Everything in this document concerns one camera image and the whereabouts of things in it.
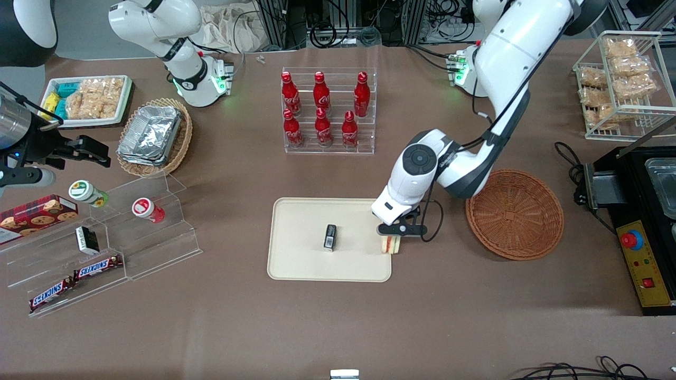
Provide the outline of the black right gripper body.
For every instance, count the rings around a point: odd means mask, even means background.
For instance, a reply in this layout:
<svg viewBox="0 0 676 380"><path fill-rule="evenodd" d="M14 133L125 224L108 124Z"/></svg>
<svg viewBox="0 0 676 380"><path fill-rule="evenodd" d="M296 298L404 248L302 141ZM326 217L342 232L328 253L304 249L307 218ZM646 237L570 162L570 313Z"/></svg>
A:
<svg viewBox="0 0 676 380"><path fill-rule="evenodd" d="M49 187L55 182L52 170L63 170L65 161L56 154L68 139L49 123L14 99L2 95L2 188Z"/></svg>

